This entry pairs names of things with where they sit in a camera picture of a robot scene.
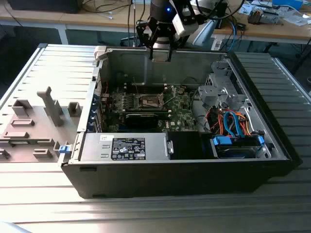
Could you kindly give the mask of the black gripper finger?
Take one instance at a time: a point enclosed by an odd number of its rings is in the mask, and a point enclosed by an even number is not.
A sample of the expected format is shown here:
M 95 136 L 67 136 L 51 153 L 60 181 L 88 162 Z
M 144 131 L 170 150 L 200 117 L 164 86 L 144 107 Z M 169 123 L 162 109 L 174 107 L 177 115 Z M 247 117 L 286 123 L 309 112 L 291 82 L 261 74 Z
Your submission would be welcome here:
M 185 43 L 187 42 L 189 36 L 182 36 L 180 37 L 178 40 L 175 40 L 174 39 L 174 36 L 170 36 L 169 37 L 169 54 L 168 54 L 168 57 L 167 57 L 167 61 L 170 61 L 171 58 L 172 58 L 172 53 L 174 50 L 177 50 L 177 49 L 180 49 L 180 48 L 183 48 Z
M 147 29 L 151 30 L 151 35 L 146 33 Z M 138 20 L 136 24 L 137 35 L 140 45 L 150 50 L 149 59 L 153 59 L 154 44 L 156 42 L 156 20 L 149 19 L 147 21 Z

